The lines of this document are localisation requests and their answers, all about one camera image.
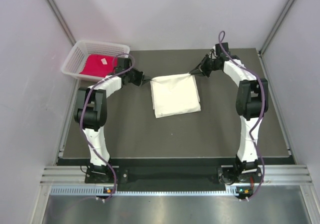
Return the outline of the white t shirt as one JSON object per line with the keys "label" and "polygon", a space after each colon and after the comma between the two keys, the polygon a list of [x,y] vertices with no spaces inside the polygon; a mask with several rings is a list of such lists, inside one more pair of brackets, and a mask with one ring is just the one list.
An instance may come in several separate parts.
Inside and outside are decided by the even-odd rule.
{"label": "white t shirt", "polygon": [[195,76],[191,74],[159,76],[152,78],[150,83],[156,118],[201,110]]}

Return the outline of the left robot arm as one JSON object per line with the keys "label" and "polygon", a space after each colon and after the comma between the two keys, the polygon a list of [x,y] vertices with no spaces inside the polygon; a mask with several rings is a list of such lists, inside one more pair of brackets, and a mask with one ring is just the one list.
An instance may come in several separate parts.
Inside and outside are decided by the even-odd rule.
{"label": "left robot arm", "polygon": [[78,89],[73,116],[90,151],[85,183],[117,182],[104,134],[107,98],[127,84],[142,86],[149,81],[144,72],[135,68],[134,57],[123,53],[112,59],[110,73],[92,86]]}

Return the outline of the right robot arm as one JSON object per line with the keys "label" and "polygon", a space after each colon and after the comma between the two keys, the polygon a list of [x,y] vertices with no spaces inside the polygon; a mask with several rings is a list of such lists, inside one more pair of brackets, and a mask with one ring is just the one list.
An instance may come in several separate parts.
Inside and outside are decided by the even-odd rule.
{"label": "right robot arm", "polygon": [[269,84],[247,69],[237,56],[230,55],[228,46],[227,42],[216,44],[190,74],[209,77],[211,72],[221,70],[237,86],[235,107],[241,120],[240,145],[232,169],[220,174],[221,181],[231,185],[261,173],[256,148],[260,124],[269,107]]}

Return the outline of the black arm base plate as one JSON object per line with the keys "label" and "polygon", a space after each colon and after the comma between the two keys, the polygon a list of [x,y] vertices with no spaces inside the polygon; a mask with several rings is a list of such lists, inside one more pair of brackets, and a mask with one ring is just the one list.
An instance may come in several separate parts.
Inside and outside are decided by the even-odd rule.
{"label": "black arm base plate", "polygon": [[233,167],[216,166],[174,166],[174,167],[118,167],[114,171],[95,170],[88,167],[84,182],[90,184],[131,184],[142,181],[174,181],[181,180],[185,184],[188,180],[207,181],[214,184],[259,183],[262,179],[261,169],[245,174],[237,173]]}

